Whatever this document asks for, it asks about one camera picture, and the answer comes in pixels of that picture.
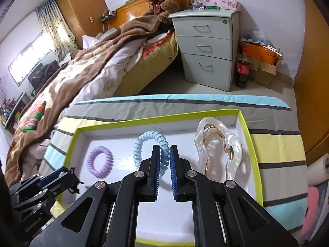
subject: brown blanket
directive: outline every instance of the brown blanket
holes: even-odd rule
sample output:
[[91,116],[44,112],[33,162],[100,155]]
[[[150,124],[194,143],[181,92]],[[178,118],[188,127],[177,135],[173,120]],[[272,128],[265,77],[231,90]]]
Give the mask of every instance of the brown blanket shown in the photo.
[[[74,50],[73,58],[46,82],[35,98],[24,108],[7,155],[5,179],[10,187],[19,182],[22,159],[29,146],[41,142],[54,127],[60,112],[80,89],[92,81],[109,59],[128,41],[154,36],[160,22],[158,15],[128,21],[97,45],[86,50]],[[43,117],[35,131],[23,134],[22,127],[33,105],[46,101]]]

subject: brown teddy bear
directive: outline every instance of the brown teddy bear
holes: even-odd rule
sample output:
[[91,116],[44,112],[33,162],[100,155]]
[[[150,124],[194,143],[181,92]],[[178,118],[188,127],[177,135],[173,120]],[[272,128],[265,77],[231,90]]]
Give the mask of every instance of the brown teddy bear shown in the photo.
[[175,0],[145,0],[152,2],[152,8],[144,13],[144,16],[159,14],[162,23],[170,24],[169,15],[179,11],[181,8]]

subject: metal screw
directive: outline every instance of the metal screw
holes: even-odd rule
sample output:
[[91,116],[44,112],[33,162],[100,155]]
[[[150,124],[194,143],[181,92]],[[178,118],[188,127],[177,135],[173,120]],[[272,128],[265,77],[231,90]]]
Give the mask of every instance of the metal screw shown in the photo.
[[136,176],[136,177],[143,177],[144,176],[144,172],[143,171],[136,171],[135,173],[134,173],[134,176]]
[[103,188],[103,187],[105,187],[105,182],[104,181],[98,181],[95,184],[95,187],[98,188],[98,189]]
[[233,180],[227,180],[226,181],[226,186],[228,188],[234,188],[235,187],[235,182]]
[[196,171],[189,170],[189,171],[186,172],[186,175],[189,176],[189,177],[196,176]]

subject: cabinet top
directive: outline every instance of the cabinet top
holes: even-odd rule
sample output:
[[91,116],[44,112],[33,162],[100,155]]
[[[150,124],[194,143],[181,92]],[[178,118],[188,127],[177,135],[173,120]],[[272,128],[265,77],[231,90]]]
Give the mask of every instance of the cabinet top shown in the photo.
[[235,14],[238,14],[235,10],[217,10],[217,9],[201,9],[193,10],[188,9],[173,13],[169,15],[169,18],[181,18],[181,17],[221,17],[232,18]]

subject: black stripe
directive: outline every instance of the black stripe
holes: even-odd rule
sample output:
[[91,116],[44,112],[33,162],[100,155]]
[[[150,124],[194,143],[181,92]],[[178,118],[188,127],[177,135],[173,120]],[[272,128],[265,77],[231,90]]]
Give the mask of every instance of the black stripe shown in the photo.
[[68,136],[73,136],[74,135],[73,133],[70,133],[70,132],[67,132],[67,131],[64,131],[64,130],[61,130],[61,129],[58,129],[58,128],[55,131],[58,131],[62,134],[68,135]]
[[259,163],[259,169],[271,169],[271,168],[284,168],[294,166],[306,166],[306,161],[294,161],[294,162],[274,162],[274,163]]
[[70,116],[70,115],[65,115],[64,117],[66,117],[66,118],[72,118],[72,119],[85,119],[85,120],[91,120],[91,121],[105,121],[105,122],[126,121],[126,120],[105,119],[105,118],[87,117],[87,116]]
[[289,198],[284,198],[284,199],[270,200],[268,202],[264,202],[264,207],[274,206],[274,205],[278,205],[278,204],[290,203],[290,202],[293,202],[295,200],[304,199],[304,198],[307,198],[307,193],[292,196],[292,197],[289,197]]
[[66,152],[62,151],[60,148],[56,147],[55,145],[49,143],[49,146],[52,146],[55,150],[66,156]]
[[268,129],[249,129],[251,134],[269,134],[269,135],[299,135],[299,131],[268,130]]
[[43,161],[50,167],[51,170],[55,171],[55,168],[47,161],[47,159],[43,159]]
[[227,102],[227,101],[218,101],[218,100],[194,100],[194,99],[134,99],[134,100],[118,100],[118,101],[90,101],[90,102],[81,102],[77,103],[78,105],[85,104],[115,104],[115,103],[144,103],[144,102],[153,102],[153,103],[185,103],[185,104],[198,104],[198,105],[208,105],[208,104],[217,104],[223,106],[238,106],[238,107],[251,107],[251,108],[266,108],[266,109],[274,109],[274,110],[285,110],[291,111],[290,108],[286,107],[278,107],[278,106],[270,106],[270,105],[256,105],[256,104],[248,104],[248,103],[236,103],[236,102]]
[[301,226],[299,226],[299,227],[297,227],[297,228],[290,229],[290,230],[288,230],[288,232],[289,232],[290,234],[291,234],[291,233],[294,233],[294,232],[296,232],[296,231],[302,229],[302,227],[303,227],[303,225],[301,225]]

